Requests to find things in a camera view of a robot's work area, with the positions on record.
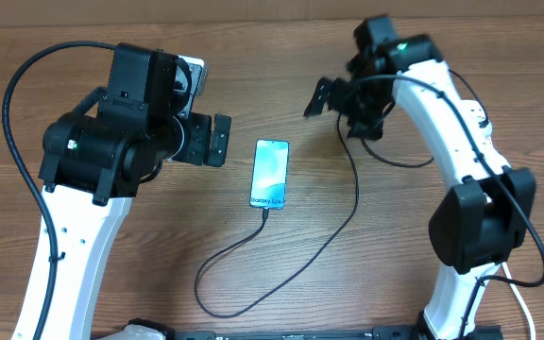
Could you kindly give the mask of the Samsung Galaxy smartphone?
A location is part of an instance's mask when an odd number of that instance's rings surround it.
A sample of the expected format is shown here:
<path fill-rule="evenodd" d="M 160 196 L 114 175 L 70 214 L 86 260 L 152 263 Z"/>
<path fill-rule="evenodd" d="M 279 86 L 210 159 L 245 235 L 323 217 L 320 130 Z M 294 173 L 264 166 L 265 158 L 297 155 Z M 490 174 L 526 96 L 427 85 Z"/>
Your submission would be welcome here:
<path fill-rule="evenodd" d="M 289 150 L 287 141 L 257 141 L 249 198 L 251 207 L 270 210 L 284 208 Z"/>

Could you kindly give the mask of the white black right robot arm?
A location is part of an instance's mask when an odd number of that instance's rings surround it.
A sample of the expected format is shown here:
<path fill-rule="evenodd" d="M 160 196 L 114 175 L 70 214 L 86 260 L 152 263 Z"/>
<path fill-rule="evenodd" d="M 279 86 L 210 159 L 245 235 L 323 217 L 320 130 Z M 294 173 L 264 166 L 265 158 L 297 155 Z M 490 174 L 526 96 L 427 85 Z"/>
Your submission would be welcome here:
<path fill-rule="evenodd" d="M 392 106 L 403 108 L 430 149 L 446 194 L 428 225 L 440 267 L 430 302 L 414 327 L 377 327 L 380 338 L 499 339 L 475 315 L 488 283 L 524 241 L 536 192 L 526 168 L 514 169 L 491 141 L 483 107 L 461 98 L 432 39 L 402 38 L 389 17 L 354 30 L 357 55 L 349 79 L 321 78 L 306 116 L 336 111 L 349 135 L 379 140 Z"/>

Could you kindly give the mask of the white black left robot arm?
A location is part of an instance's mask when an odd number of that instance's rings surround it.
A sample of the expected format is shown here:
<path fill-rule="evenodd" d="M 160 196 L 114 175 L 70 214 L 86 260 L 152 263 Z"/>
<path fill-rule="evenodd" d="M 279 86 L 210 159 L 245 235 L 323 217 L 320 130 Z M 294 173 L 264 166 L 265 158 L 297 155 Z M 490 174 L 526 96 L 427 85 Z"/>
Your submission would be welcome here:
<path fill-rule="evenodd" d="M 17 339 L 87 339 L 115 236 L 140 186 L 165 162 L 219 167 L 231 120 L 193 110 L 204 60 L 129 43 L 112 47 L 109 80 L 45 131 L 32 176 L 8 117 L 10 154 L 42 215 Z"/>

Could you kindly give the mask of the white charger plug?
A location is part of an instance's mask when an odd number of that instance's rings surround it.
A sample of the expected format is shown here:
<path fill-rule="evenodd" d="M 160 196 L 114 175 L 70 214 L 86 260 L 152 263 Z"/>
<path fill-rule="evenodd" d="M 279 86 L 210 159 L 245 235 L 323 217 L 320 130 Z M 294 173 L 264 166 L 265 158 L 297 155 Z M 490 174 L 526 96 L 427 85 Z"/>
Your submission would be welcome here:
<path fill-rule="evenodd" d="M 492 124 L 486 120 L 485 114 L 481 110 L 472 110 L 469 113 L 469 116 L 475 131 L 484 138 L 484 143 L 486 145 L 491 145 L 493 127 Z"/>

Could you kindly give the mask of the white power strip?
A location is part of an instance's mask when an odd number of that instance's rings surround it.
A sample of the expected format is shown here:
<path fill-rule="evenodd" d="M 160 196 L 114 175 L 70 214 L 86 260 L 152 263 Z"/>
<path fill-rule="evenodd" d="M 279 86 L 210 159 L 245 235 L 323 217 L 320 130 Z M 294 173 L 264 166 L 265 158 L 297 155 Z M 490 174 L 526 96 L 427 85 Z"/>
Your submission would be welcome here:
<path fill-rule="evenodd" d="M 492 142 L 492 124 L 486 123 L 485 113 L 478 101 L 463 99 L 459 104 L 462 117 L 467 123 L 467 127 L 476 142 L 481 153 L 484 155 L 486 163 L 492 171 L 499 175 L 503 173 L 504 167 L 510 167 L 507 159 L 500 154 Z"/>

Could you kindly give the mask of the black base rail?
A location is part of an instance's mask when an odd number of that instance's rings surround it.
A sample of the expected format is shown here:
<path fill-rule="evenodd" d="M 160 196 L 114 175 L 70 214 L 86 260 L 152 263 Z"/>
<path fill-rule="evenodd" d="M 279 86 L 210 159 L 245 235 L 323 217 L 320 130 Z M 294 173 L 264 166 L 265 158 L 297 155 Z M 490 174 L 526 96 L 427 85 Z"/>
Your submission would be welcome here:
<path fill-rule="evenodd" d="M 168 339 L 168 340 L 424 340 L 434 337 L 419 325 L 377 326 L 371 330 L 259 331 L 216 333 L 214 331 L 175 331 L 162 324 L 132 319 L 118 332 L 92 339 Z"/>

